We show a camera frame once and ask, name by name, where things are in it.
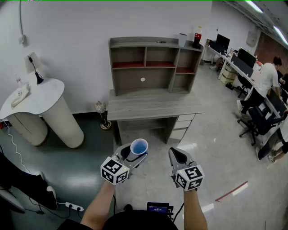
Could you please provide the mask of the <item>glass lamp with brass base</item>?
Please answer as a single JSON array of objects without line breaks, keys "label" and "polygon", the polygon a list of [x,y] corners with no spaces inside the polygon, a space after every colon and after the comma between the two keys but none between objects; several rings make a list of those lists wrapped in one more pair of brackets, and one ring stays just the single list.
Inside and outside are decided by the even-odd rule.
[{"label": "glass lamp with brass base", "polygon": [[106,117],[104,117],[104,113],[106,111],[106,104],[104,102],[97,101],[95,105],[95,111],[100,114],[101,122],[100,127],[103,130],[108,130],[111,128],[111,121],[108,121]]}]

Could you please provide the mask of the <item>pale storage drawer unit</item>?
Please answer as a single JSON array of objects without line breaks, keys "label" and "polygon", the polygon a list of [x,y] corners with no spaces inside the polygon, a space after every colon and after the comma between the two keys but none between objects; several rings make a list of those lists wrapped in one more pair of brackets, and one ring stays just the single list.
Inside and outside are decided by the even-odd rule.
[{"label": "pale storage drawer unit", "polygon": [[237,76],[237,72],[230,65],[224,67],[223,73],[221,75],[221,82],[224,84],[232,84]]}]

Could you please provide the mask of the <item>black chest-mounted screen device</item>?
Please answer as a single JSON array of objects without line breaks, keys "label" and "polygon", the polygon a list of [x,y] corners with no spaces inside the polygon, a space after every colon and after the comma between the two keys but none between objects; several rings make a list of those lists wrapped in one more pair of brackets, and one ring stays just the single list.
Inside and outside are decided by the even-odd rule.
[{"label": "black chest-mounted screen device", "polygon": [[147,202],[148,212],[157,212],[167,215],[171,220],[173,220],[173,210],[174,207],[170,206],[169,203],[157,203],[157,202]]}]

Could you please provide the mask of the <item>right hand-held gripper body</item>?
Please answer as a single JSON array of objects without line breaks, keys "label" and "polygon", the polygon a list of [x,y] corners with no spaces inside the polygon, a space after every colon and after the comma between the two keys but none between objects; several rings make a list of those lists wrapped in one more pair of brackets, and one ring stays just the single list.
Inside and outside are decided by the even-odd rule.
[{"label": "right hand-held gripper body", "polygon": [[204,179],[204,172],[201,165],[189,165],[176,171],[173,179],[176,187],[184,191],[197,190]]}]

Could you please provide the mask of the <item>black computer monitor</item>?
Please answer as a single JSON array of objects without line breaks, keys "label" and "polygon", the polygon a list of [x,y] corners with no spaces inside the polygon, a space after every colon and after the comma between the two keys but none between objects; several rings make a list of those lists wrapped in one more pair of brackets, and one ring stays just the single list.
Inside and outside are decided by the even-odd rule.
[{"label": "black computer monitor", "polygon": [[224,47],[225,51],[228,50],[230,39],[226,38],[221,34],[217,34],[216,43],[222,47]]},{"label": "black computer monitor", "polygon": [[254,67],[256,58],[243,48],[239,49],[237,57],[246,63],[249,67]]}]

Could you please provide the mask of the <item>grey wooden shelf unit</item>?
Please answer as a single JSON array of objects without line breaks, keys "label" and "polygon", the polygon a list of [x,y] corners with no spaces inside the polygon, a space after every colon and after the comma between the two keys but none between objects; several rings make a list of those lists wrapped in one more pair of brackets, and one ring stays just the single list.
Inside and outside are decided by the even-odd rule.
[{"label": "grey wooden shelf unit", "polygon": [[117,96],[142,89],[190,93],[204,47],[184,47],[166,37],[114,37],[108,42],[112,82]]}]

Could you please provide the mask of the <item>dark desk partition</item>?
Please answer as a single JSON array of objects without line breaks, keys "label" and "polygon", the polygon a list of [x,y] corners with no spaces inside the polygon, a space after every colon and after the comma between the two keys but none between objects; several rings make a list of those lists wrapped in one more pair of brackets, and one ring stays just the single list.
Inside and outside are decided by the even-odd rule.
[{"label": "dark desk partition", "polygon": [[220,44],[217,44],[215,41],[210,40],[209,46],[210,48],[217,51],[218,53],[221,53],[222,55],[225,54],[225,48],[221,46]]},{"label": "dark desk partition", "polygon": [[231,62],[237,66],[238,69],[240,69],[245,75],[247,75],[248,77],[252,76],[253,73],[253,68],[250,67],[248,64],[246,64],[243,60],[241,60],[240,58],[238,58],[237,56],[235,56],[233,54],[232,58],[231,58]]}]

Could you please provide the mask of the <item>long white office desk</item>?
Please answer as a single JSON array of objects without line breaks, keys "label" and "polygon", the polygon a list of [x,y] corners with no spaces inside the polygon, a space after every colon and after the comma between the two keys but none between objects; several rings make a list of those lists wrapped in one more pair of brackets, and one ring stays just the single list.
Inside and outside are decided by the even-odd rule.
[{"label": "long white office desk", "polygon": [[222,69],[220,71],[220,74],[218,76],[218,79],[220,80],[221,75],[223,73],[224,67],[226,65],[230,65],[233,69],[235,69],[235,71],[237,72],[237,74],[241,75],[242,77],[245,77],[251,84],[252,84],[252,88],[250,89],[250,91],[248,92],[247,96],[245,97],[245,100],[247,100],[251,93],[252,90],[255,88],[255,85],[257,85],[260,80],[261,80],[261,73],[259,70],[257,69],[253,69],[253,73],[251,77],[248,77],[247,75],[245,75],[240,69],[237,68],[237,66],[235,66],[232,62],[231,62],[231,58],[226,57],[225,55],[222,55],[221,53],[218,53],[217,51],[213,50],[212,48],[210,48],[209,45],[205,45],[205,50],[209,50],[210,52],[214,53],[215,55],[218,55],[219,57],[223,58],[224,63],[222,66]]}]

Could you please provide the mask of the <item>blue plastic cup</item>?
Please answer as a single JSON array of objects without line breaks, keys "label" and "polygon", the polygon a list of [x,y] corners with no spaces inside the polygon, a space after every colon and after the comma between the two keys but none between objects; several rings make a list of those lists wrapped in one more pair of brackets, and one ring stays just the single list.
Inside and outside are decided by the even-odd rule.
[{"label": "blue plastic cup", "polygon": [[148,151],[148,142],[142,138],[136,139],[131,143],[130,151],[135,155],[145,154]]}]

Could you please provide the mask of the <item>person's right forearm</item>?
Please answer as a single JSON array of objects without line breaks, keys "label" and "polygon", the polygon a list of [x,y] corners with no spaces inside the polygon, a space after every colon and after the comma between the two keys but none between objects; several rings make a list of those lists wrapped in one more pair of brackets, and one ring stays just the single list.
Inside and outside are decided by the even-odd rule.
[{"label": "person's right forearm", "polygon": [[184,192],[184,230],[207,230],[196,190]]}]

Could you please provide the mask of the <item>white pedestal table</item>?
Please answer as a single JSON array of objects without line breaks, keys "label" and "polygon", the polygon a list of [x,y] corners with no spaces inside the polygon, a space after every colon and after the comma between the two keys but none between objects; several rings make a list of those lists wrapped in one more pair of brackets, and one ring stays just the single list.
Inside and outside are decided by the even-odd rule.
[{"label": "white pedestal table", "polygon": [[41,84],[29,84],[29,94],[14,108],[11,102],[20,90],[15,90],[0,109],[0,119],[7,119],[33,146],[42,145],[48,128],[72,149],[84,141],[84,133],[66,104],[64,83],[58,79],[45,79]]}]

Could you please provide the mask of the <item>black lamp with white shade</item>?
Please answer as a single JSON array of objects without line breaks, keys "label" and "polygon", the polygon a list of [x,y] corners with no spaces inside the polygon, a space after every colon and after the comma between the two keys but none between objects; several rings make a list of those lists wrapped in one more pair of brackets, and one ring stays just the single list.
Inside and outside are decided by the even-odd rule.
[{"label": "black lamp with white shade", "polygon": [[42,63],[35,52],[30,53],[24,58],[26,72],[28,74],[34,73],[37,79],[37,84],[41,84],[44,79],[43,77],[37,72],[37,69],[41,67]]}]

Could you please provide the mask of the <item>black office chair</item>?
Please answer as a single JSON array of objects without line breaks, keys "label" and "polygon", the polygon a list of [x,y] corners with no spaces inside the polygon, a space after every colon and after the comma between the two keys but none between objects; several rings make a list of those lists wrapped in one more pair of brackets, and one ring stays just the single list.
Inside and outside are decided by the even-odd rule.
[{"label": "black office chair", "polygon": [[242,134],[239,135],[241,138],[246,133],[252,134],[252,143],[251,146],[254,146],[256,143],[255,137],[258,135],[264,136],[268,133],[268,131],[275,127],[276,124],[280,124],[280,122],[284,121],[288,117],[288,112],[284,112],[283,116],[280,118],[276,118],[275,116],[271,116],[268,119],[266,119],[266,115],[270,110],[265,108],[264,112],[262,112],[258,107],[250,108],[248,110],[250,115],[250,120],[245,122],[242,119],[238,119],[237,123],[242,122],[246,127],[248,128],[246,131],[244,131]]},{"label": "black office chair", "polygon": [[233,89],[240,92],[238,98],[240,98],[241,95],[247,96],[248,90],[252,88],[252,84],[245,77],[242,77],[239,74],[237,75],[237,79],[241,85],[234,86]]}]

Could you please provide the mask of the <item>ceiling tube light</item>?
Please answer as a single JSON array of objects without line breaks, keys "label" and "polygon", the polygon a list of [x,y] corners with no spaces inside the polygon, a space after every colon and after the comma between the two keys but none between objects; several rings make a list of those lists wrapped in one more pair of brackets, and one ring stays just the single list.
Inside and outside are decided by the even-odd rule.
[{"label": "ceiling tube light", "polygon": [[257,6],[253,1],[245,0],[244,2],[247,3],[250,7],[252,7],[255,11],[263,13],[263,10],[259,6]]},{"label": "ceiling tube light", "polygon": [[281,40],[288,45],[288,41],[286,40],[285,36],[283,35],[283,33],[281,32],[281,30],[277,27],[277,26],[273,26],[274,30],[276,31],[276,33],[278,34],[278,36],[281,38]]}]

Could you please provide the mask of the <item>white power strip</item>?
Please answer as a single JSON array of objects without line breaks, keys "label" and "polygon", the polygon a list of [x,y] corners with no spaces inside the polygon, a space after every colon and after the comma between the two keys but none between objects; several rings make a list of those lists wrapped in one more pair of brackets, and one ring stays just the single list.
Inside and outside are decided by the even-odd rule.
[{"label": "white power strip", "polygon": [[84,208],[83,208],[82,206],[78,206],[78,205],[72,204],[72,203],[70,203],[70,202],[66,202],[66,203],[65,203],[65,206],[68,207],[68,208],[70,208],[70,209],[76,210],[76,211],[78,211],[78,212],[84,211]]}]

